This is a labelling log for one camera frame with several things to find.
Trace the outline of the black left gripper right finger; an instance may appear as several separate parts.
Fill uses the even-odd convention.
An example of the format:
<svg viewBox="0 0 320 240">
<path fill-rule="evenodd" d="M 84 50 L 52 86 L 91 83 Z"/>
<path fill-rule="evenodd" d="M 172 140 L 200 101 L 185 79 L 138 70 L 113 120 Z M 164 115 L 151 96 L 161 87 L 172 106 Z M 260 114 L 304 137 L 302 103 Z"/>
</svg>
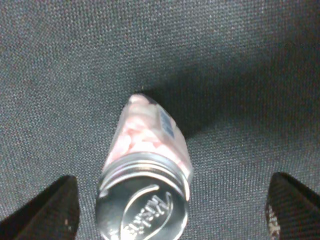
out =
<svg viewBox="0 0 320 240">
<path fill-rule="evenodd" d="M 285 172 L 269 183 L 265 218 L 270 240 L 318 240 L 320 195 Z"/>
</svg>

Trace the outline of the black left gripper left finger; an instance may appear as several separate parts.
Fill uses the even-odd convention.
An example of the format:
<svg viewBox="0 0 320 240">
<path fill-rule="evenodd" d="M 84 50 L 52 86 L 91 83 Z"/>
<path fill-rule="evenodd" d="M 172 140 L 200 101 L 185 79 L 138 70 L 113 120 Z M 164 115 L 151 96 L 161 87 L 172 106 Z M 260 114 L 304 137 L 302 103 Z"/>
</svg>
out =
<svg viewBox="0 0 320 240">
<path fill-rule="evenodd" d="M 74 240 L 80 222 L 77 178 L 64 175 L 0 222 L 2 240 Z"/>
</svg>

